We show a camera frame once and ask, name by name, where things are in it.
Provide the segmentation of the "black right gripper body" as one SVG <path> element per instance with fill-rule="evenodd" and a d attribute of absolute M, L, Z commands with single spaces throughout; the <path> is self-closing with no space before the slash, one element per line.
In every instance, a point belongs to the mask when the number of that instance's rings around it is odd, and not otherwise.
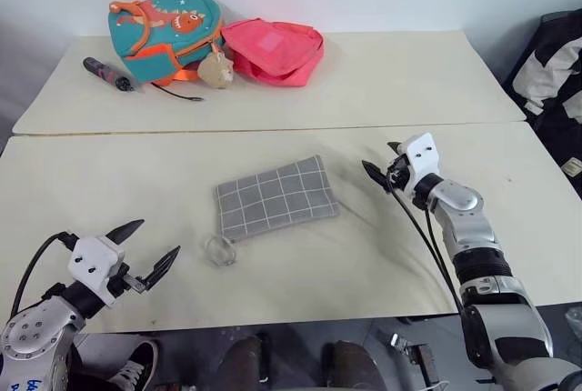
<path fill-rule="evenodd" d="M 386 171 L 386 186 L 388 192 L 399 190 L 404 192 L 410 182 L 409 160 L 406 154 L 399 155 L 388 166 Z"/>

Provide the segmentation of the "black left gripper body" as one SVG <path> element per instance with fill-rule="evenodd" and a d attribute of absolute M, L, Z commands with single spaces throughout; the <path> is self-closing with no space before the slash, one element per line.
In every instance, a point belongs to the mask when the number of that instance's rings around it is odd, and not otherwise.
<path fill-rule="evenodd" d="M 129 265 L 122 263 L 118 271 L 109 279 L 109 293 L 114 298 L 118 298 L 129 290 L 141 294 L 146 291 L 146 284 L 139 277 L 131 276 Z"/>

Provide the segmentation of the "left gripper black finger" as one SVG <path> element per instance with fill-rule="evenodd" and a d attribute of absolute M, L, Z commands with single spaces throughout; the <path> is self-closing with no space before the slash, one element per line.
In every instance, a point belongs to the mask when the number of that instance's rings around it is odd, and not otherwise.
<path fill-rule="evenodd" d="M 144 219 L 132 220 L 124 225 L 114 228 L 107 234 L 107 238 L 120 246 L 128 237 L 130 237 L 143 223 Z"/>
<path fill-rule="evenodd" d="M 166 275 L 172 264 L 175 262 L 180 249 L 181 246 L 176 246 L 167 252 L 154 264 L 152 271 L 147 276 L 140 278 L 140 283 L 145 291 L 149 291 Z"/>

